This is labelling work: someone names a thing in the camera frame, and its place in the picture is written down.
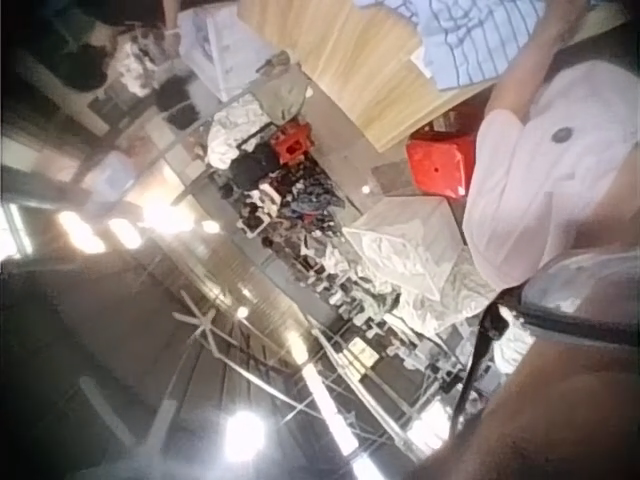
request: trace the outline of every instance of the dark clothing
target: dark clothing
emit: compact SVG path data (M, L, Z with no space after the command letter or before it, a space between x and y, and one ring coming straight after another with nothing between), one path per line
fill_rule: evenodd
M80 11L114 27L140 23L145 27L164 25L162 0L76 0ZM223 0L182 0L180 10L222 3Z
M253 152L240 154L231 165L229 175L234 185L243 192L256 190L260 180L280 168L280 159L268 143L259 143Z

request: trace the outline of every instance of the hand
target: hand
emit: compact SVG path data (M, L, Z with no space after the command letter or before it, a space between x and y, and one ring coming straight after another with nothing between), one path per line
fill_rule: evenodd
M534 35L564 45L574 37L588 11L588 0L546 0Z
M170 58L178 58L180 56L180 33L173 31L165 34L164 48Z

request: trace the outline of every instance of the white box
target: white box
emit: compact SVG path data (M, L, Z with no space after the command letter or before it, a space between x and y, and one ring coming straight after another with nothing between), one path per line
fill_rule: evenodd
M343 229L360 255L382 278L433 300L463 247L444 198L385 198Z

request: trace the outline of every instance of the black strap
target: black strap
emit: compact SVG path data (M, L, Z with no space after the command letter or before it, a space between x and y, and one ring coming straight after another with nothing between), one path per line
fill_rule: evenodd
M503 294L499 295L499 298L490 303L482 313L478 336L473 347L473 354L471 355L471 364L469 365L469 370L467 371L464 383L462 384L462 391L456 401L456 405L451 416L449 438L453 438L453 436L458 432L460 419L465 412L467 402L469 401L469 395L471 394L473 385L478 379L482 365L484 365L491 353L493 342L500 340L509 328L509 322L502 317L498 308L499 299L502 297Z

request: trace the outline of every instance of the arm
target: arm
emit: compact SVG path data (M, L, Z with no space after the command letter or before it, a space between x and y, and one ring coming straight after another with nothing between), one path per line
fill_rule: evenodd
M572 38L586 12L586 0L547 0L531 38L494 87L485 116L494 110L509 110L524 120L553 57Z
M180 0L162 0L164 9L164 24L166 30L178 28L178 14L180 13Z

